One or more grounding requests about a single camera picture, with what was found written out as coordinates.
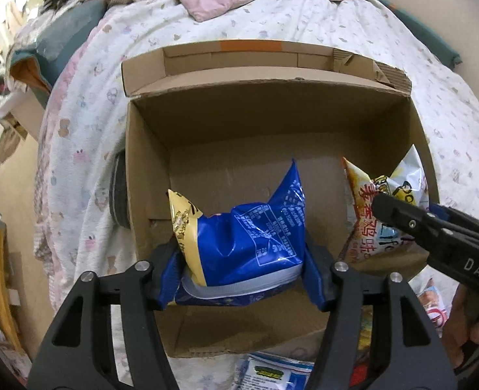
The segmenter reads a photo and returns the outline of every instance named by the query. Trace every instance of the blue snack bag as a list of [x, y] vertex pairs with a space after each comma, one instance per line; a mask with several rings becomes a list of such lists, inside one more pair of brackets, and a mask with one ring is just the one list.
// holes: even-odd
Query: blue snack bag
[[313, 362], [257, 352], [239, 361], [235, 390], [304, 390]]
[[295, 162], [268, 203], [206, 217], [169, 191], [173, 231], [187, 268], [178, 304], [248, 305], [285, 289], [304, 260], [304, 192]]

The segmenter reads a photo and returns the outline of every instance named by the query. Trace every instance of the orange tape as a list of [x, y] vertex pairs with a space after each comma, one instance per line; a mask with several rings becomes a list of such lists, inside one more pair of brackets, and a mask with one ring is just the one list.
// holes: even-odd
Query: orange tape
[[283, 51], [281, 41], [270, 41], [264, 39], [230, 39], [220, 41], [221, 51]]

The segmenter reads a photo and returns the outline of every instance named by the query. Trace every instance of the blue plastic bag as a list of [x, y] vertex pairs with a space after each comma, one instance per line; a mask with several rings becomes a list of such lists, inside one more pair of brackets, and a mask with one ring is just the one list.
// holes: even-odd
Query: blue plastic bag
[[304, 192], [295, 162], [267, 203], [206, 217], [169, 191], [173, 230], [187, 268], [177, 303], [248, 305], [278, 293], [301, 274]]

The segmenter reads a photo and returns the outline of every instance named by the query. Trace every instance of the floor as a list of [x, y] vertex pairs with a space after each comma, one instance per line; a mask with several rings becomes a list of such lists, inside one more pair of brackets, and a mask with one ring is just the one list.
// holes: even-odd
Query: floor
[[33, 181], [37, 143], [30, 136], [0, 167], [0, 213], [7, 227], [11, 287], [18, 290], [21, 306], [15, 315], [23, 347], [34, 358], [53, 319], [48, 280], [41, 262], [33, 256]]

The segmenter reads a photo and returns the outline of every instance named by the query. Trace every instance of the human hand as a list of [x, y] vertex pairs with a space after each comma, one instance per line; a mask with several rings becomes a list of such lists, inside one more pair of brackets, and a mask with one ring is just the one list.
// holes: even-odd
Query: human hand
[[479, 322], [470, 324], [465, 315], [465, 299], [467, 289], [460, 285], [453, 299], [451, 315], [443, 328], [442, 344], [446, 348], [449, 360], [454, 368], [459, 367], [464, 361], [461, 347], [471, 340], [479, 345]]

